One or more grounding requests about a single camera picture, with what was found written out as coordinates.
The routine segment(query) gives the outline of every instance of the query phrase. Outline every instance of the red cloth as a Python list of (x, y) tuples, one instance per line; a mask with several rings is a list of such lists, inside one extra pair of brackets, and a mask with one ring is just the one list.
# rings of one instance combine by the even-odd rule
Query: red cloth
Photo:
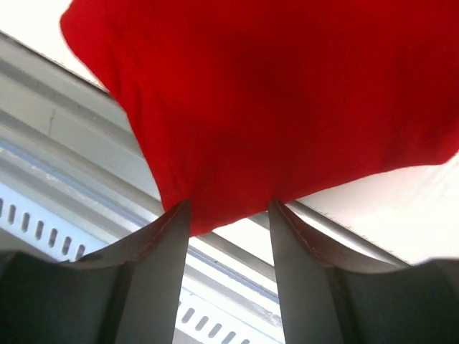
[(458, 0), (74, 0), (67, 43), (192, 234), (459, 148)]

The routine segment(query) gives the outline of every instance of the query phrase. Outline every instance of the white surface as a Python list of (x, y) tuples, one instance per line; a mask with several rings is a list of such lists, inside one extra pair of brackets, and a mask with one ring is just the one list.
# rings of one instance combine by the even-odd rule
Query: white surface
[(98, 84), (67, 48), (59, 18), (71, 0), (0, 0), (0, 30), (36, 52)]
[[(97, 84), (59, 29), (70, 0), (0, 0), (0, 30)], [(302, 200), (409, 262), (459, 257), (459, 158), (372, 176)], [(240, 221), (218, 234), (272, 264), (269, 235)]]
[(370, 176), (301, 200), (408, 262), (459, 257), (459, 155)]

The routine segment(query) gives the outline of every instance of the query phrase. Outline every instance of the red fabric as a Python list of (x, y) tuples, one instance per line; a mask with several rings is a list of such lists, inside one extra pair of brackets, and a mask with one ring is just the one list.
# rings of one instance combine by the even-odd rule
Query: red fabric
[(458, 0), (74, 0), (73, 52), (193, 234), (459, 148)]

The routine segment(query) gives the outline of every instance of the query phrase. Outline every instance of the stitching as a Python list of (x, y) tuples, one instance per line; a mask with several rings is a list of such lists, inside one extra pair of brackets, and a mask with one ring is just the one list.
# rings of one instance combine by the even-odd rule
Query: stitching
[(183, 204), (180, 204), (180, 206), (177, 207), (175, 212), (167, 219), (166, 222), (159, 228), (159, 230), (156, 232), (156, 234), (151, 238), (150, 240), (147, 241), (145, 247), (139, 251), (139, 253), (135, 254), (133, 257), (130, 259), (127, 259), (125, 262), (137, 262), (138, 260), (142, 259), (147, 253), (148, 249), (151, 247), (155, 246), (158, 237), (164, 232), (164, 229), (168, 226), (168, 224), (175, 219), (175, 216), (177, 213), (183, 208)]
[(308, 241), (306, 240), (306, 238), (301, 234), (300, 230), (295, 226), (295, 224), (291, 221), (291, 219), (287, 216), (287, 214), (284, 212), (284, 209), (282, 209), (282, 207), (279, 206), (279, 203), (276, 201), (276, 206), (278, 208), (278, 210), (281, 212), (281, 214), (284, 216), (284, 219), (287, 220), (288, 224), (290, 224), (290, 227), (293, 229), (293, 231), (295, 232), (295, 234), (297, 234), (297, 236), (301, 239), (301, 241), (305, 244), (305, 246), (308, 248), (309, 251), (311, 251), (313, 253), (313, 255), (321, 260), (322, 262), (325, 262), (326, 264), (329, 264), (331, 266), (335, 266), (335, 264), (332, 264), (330, 263), (328, 260), (324, 259), (323, 257), (321, 257), (317, 251), (317, 249), (314, 249), (313, 247), (311, 247), (308, 243)]

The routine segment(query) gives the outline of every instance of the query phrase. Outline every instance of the vent slot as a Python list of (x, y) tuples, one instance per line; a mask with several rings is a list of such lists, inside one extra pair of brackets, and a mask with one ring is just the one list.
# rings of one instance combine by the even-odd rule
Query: vent slot
[(77, 255), (75, 256), (75, 260), (80, 260), (81, 257), (85, 254), (86, 247), (85, 245), (80, 245), (77, 249)]
[(40, 240), (43, 235), (44, 223), (43, 221), (37, 222), (37, 228), (35, 229), (35, 239)]
[(220, 332), (220, 330), (222, 329), (222, 324), (216, 324), (214, 326), (214, 328), (211, 329), (211, 331), (209, 332), (209, 338), (214, 338), (216, 335), (218, 335), (218, 332)]
[(190, 321), (191, 317), (193, 316), (194, 314), (194, 309), (193, 308), (190, 308), (186, 311), (184, 317), (181, 319), (181, 321), (183, 322), (183, 324), (186, 324), (187, 322)]
[(233, 339), (235, 339), (236, 333), (230, 332), (228, 335), (225, 337), (225, 339), (222, 341), (222, 344), (230, 344)]
[(29, 229), (29, 223), (30, 223), (30, 214), (24, 213), (24, 215), (22, 215), (22, 224), (21, 224), (21, 230), (24, 233)]
[(49, 247), (54, 247), (55, 246), (56, 238), (57, 238), (57, 229), (53, 228), (53, 229), (51, 229), (51, 234), (49, 235), (49, 240), (48, 240), (48, 246)]
[(198, 322), (198, 325), (194, 328), (196, 331), (202, 330), (202, 328), (207, 324), (209, 321), (208, 317), (202, 317), (202, 319)]
[(72, 243), (72, 239), (69, 236), (66, 236), (64, 239), (64, 244), (62, 245), (62, 254), (67, 256), (69, 253), (69, 248)]
[(13, 224), (15, 217), (16, 217), (16, 206), (12, 204), (11, 206), (9, 206), (8, 223)]

